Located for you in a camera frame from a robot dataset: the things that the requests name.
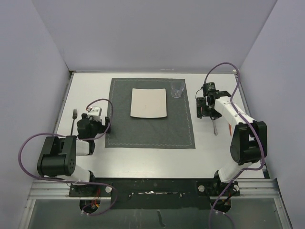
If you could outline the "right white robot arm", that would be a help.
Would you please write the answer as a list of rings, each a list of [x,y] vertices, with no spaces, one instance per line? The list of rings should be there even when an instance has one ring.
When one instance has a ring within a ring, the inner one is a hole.
[[[231,128],[229,147],[231,160],[220,170],[218,180],[212,183],[215,194],[223,195],[229,190],[229,182],[244,170],[255,170],[251,165],[264,162],[267,156],[267,125],[246,114],[227,91],[202,89],[203,97],[196,98],[198,118],[226,119]]]

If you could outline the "clear drinking glass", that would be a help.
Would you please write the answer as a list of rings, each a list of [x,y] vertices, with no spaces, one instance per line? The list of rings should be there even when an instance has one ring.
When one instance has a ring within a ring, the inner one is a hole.
[[[180,98],[185,88],[185,82],[175,80],[171,82],[171,95],[173,98]]]

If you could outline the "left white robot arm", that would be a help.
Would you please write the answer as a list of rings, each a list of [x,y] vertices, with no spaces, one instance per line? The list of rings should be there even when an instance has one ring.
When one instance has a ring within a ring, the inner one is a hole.
[[[80,191],[92,196],[97,190],[94,174],[76,164],[77,156],[90,156],[95,150],[94,138],[111,131],[111,121],[105,117],[105,124],[99,116],[82,114],[77,122],[78,135],[45,138],[37,162],[37,171],[43,178],[71,180],[80,185]]]

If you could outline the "white rectangular plate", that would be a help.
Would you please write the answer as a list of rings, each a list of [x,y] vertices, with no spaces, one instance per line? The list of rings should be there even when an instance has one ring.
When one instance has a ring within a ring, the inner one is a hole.
[[[166,89],[132,89],[130,116],[155,119],[167,117]]]

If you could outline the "grey cloth placemat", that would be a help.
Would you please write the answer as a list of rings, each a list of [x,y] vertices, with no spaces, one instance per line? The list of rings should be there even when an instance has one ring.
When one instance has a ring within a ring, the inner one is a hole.
[[[114,111],[106,148],[194,149],[194,133],[187,90],[180,98],[171,95],[171,83],[184,79],[113,78],[108,111]],[[136,118],[130,116],[132,89],[165,89],[167,116]]]

